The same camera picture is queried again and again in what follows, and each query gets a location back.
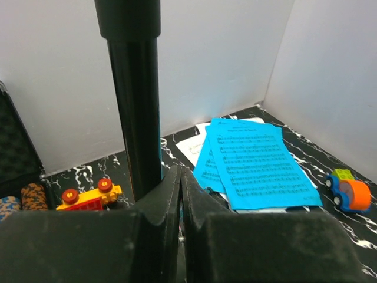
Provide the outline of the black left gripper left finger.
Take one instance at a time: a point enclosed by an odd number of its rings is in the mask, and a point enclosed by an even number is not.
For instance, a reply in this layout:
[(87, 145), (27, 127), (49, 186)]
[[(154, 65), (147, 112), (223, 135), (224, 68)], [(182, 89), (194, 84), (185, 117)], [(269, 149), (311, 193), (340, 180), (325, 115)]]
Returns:
[(181, 167), (127, 209), (17, 212), (1, 223), (2, 282), (174, 282)]

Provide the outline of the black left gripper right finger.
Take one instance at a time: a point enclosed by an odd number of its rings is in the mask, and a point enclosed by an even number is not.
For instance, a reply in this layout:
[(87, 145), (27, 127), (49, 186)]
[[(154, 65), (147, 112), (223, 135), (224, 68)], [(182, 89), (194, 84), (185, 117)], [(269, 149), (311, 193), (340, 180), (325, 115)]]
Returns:
[(320, 212), (227, 210), (181, 173), (188, 282), (365, 282), (346, 232)]

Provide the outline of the blue sheet music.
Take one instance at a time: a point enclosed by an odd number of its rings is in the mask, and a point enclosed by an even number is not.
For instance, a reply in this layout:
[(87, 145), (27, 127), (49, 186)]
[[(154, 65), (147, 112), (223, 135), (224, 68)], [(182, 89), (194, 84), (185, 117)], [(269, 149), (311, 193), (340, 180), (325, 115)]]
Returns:
[(321, 206), (318, 190), (268, 123), (212, 119), (206, 128), (233, 210)]
[(226, 188), (223, 185), (221, 176), (228, 178), (225, 173), (226, 153), (220, 142), (217, 141), (216, 134), (220, 134), (229, 125), (225, 119), (213, 119), (209, 125), (210, 133), (206, 134), (203, 147), (201, 149), (197, 164), (194, 168), (194, 177), (199, 185), (205, 188), (211, 188), (214, 192), (226, 194)]

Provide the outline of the black music stand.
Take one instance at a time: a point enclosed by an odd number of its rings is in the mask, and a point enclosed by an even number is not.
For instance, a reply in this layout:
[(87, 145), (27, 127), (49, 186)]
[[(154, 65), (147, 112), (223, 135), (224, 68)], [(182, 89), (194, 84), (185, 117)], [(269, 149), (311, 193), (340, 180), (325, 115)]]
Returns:
[(160, 1), (96, 1), (106, 39), (134, 199), (162, 179), (157, 38)]

